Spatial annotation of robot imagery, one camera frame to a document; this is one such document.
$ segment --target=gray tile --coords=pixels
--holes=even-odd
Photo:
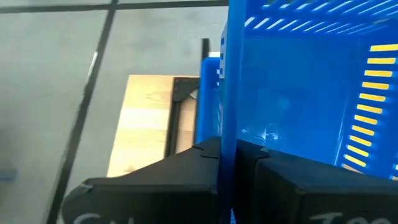
[[[218,50],[227,7],[142,9],[116,14],[104,68],[120,74],[198,75],[201,38]]]
[[[3,6],[49,6],[49,5],[69,5],[69,4],[104,4],[111,0],[1,0],[0,7]]]
[[[0,223],[44,222],[105,15],[0,15]]]
[[[128,75],[198,75],[201,38],[218,49],[226,14],[226,7],[116,14],[69,189],[106,175]]]

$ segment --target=blue plastic crate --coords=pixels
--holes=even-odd
[[[199,112],[201,138],[222,136],[225,191],[237,138],[398,177],[396,16],[398,0],[229,2]]]

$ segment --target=black stripe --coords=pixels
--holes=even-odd
[[[60,207],[65,196],[65,192],[67,189],[67,185],[69,182],[70,174],[72,171],[73,163],[76,158],[76,152],[78,150],[78,146],[80,143],[81,133],[83,132],[83,127],[85,125],[88,107],[90,105],[91,97],[93,95],[93,90],[95,87],[95,83],[98,78],[98,72],[101,67],[102,59],[104,57],[104,52],[106,48],[106,44],[108,42],[109,33],[111,30],[111,26],[113,23],[115,8],[118,0],[112,0],[110,5],[108,15],[106,16],[106,20],[104,23],[104,27],[101,33],[101,37],[97,46],[97,58],[94,62],[93,69],[91,72],[91,76],[89,77],[86,87],[84,89],[83,99],[80,103],[79,111],[76,115],[75,125],[73,126],[65,153],[65,160],[62,164],[62,168],[60,170],[60,175],[58,176],[57,188],[55,189],[54,198],[51,203],[49,215],[46,220],[46,224],[56,224],[58,213],[60,211]]]
[[[174,7],[211,7],[211,6],[228,6],[228,0],[122,3],[118,4],[117,9],[120,10],[165,9],[165,8],[174,8]]]
[[[110,4],[92,4],[92,5],[61,5],[61,6],[6,6],[0,7],[0,14],[20,13],[20,12],[79,12],[108,10]]]

